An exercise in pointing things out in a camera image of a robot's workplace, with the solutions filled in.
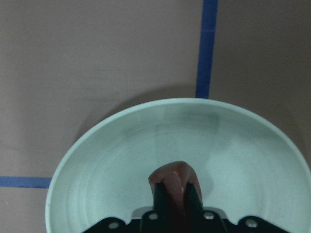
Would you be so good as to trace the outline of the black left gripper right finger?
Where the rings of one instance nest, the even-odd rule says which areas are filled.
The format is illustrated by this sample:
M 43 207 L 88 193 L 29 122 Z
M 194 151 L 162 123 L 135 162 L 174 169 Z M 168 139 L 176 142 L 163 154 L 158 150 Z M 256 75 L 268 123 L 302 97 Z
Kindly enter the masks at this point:
M 186 216 L 191 233 L 285 233 L 280 228 L 257 216 L 245 216 L 237 224 L 222 217 L 216 209 L 203 208 L 196 185 L 187 184 Z

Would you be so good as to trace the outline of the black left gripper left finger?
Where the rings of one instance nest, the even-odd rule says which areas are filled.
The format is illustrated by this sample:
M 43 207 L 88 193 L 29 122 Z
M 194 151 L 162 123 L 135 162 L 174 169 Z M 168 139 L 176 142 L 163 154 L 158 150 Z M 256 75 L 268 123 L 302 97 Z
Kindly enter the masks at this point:
M 116 217 L 107 217 L 86 229 L 86 233 L 166 233 L 168 231 L 168 198 L 164 184 L 156 183 L 153 208 L 126 224 Z

